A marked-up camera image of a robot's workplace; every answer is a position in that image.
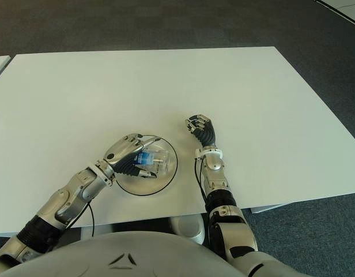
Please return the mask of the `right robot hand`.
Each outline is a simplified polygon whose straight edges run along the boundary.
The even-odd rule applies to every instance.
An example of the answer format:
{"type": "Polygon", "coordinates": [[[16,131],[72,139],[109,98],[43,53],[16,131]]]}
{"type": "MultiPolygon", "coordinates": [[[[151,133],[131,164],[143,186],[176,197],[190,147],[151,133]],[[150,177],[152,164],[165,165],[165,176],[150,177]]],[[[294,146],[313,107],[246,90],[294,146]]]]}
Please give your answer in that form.
{"type": "Polygon", "coordinates": [[[215,147],[216,134],[211,120],[202,115],[193,115],[185,120],[188,131],[195,136],[202,147],[215,147]]]}

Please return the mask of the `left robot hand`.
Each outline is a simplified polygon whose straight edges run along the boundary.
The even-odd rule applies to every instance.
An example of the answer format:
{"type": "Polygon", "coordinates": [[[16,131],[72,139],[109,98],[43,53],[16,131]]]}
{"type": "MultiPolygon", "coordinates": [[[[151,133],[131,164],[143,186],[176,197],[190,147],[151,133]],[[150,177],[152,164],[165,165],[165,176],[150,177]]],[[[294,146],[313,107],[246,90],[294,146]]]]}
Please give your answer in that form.
{"type": "Polygon", "coordinates": [[[135,157],[156,141],[158,136],[142,140],[143,135],[138,133],[128,134],[112,145],[104,155],[104,160],[118,174],[141,178],[157,178],[153,172],[143,170],[134,164],[135,157]]]}

